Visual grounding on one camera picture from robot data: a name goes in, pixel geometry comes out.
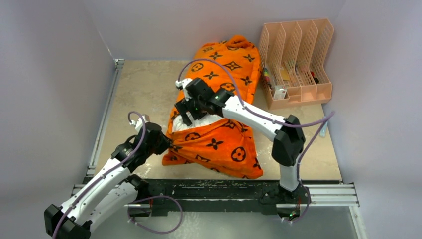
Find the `orange patterned pillowcase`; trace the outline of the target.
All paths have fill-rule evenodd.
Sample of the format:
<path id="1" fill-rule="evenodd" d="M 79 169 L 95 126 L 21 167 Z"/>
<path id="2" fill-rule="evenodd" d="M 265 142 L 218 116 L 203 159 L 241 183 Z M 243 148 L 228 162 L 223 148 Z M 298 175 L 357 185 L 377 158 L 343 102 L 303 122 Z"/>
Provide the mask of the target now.
<path id="1" fill-rule="evenodd" d="M 185 76 L 201 78 L 214 91 L 228 90 L 252 103 L 260 70 L 258 48 L 244 36 L 235 35 L 227 41 L 204 44 Z M 196 163 L 236 178 L 256 179 L 263 175 L 253 131 L 245 124 L 207 115 L 187 126 L 173 108 L 166 135 L 173 145 L 163 156 L 164 166 Z"/>

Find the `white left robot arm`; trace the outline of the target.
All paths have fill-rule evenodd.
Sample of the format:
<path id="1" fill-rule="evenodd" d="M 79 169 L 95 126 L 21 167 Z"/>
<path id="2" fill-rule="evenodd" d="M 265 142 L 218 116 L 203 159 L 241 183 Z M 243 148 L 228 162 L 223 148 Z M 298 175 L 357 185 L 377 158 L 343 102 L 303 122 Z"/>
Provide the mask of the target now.
<path id="1" fill-rule="evenodd" d="M 137 135 L 116 147 L 100 172 L 61 205 L 44 211 L 45 228 L 54 239 L 88 239 L 95 228 L 123 205 L 148 199 L 147 183 L 134 175 L 152 154 L 171 146 L 161 126 L 139 123 Z"/>

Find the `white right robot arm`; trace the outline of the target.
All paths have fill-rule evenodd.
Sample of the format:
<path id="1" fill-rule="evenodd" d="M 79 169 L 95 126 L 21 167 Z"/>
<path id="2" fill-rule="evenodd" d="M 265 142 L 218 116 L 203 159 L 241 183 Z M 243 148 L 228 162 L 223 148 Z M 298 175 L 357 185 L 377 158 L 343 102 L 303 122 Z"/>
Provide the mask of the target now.
<path id="1" fill-rule="evenodd" d="M 280 198 L 287 203 L 299 196 L 298 160 L 305 137 L 295 116 L 273 115 L 242 100 L 224 88 L 214 91 L 201 78 L 177 80 L 175 86 L 183 97 L 175 103 L 182 123 L 191 126 L 206 115 L 235 120 L 266 136 L 272 143 L 272 158 L 279 163 Z"/>

